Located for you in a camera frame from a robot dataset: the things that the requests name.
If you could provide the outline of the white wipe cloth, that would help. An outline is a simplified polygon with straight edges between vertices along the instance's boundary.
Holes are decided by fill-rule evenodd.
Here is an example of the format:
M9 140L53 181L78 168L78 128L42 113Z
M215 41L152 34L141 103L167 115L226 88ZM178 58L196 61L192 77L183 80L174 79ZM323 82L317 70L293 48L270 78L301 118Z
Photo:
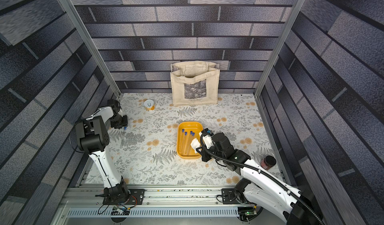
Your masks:
M194 138L191 142L191 148L197 153L198 147L201 147L200 141L197 138Z

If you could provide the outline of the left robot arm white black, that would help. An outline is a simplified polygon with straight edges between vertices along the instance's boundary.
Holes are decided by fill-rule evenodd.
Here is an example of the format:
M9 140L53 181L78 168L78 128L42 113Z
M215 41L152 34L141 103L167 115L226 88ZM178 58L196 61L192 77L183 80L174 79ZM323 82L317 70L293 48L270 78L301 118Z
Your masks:
M119 101L110 99L107 106L98 108L75 125L79 150L94 161L102 176L104 205L123 205L130 199L130 191L108 149L109 128L121 129L128 125L128 117L120 115L120 109Z

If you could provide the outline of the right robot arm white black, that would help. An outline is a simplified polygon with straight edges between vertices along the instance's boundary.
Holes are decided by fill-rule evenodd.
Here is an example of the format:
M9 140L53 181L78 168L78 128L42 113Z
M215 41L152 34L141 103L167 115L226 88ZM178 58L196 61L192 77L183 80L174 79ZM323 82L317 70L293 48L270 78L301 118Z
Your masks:
M221 160L228 170L242 177L234 189L239 203L261 206L287 225L325 223L301 190L277 179L244 151L235 149L224 133L214 134L204 129L199 145L195 151L202 161Z

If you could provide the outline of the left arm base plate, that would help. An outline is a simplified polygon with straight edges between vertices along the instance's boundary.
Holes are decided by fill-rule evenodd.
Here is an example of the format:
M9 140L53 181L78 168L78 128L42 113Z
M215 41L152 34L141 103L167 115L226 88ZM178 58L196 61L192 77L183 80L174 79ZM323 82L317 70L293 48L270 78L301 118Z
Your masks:
M104 189L103 205L141 205L143 203L144 189L131 189L128 191Z

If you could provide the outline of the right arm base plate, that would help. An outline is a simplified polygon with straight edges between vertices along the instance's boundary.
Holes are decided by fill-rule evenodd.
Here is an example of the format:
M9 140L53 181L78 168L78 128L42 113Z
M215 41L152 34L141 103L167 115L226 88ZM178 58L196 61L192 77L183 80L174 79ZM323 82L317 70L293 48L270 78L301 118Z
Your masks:
M221 195L222 203L224 205L255 205L248 201L243 194L234 188L222 189Z

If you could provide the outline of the yellow plastic tray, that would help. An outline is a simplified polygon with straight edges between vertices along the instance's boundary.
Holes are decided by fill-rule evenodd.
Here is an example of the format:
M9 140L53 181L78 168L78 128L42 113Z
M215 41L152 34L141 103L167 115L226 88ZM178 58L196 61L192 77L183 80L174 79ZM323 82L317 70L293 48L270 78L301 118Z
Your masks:
M177 154L182 159L200 159L201 155L191 146L192 142L197 141L197 147L200 147L199 133L203 126L196 121L182 122L178 126L177 133Z

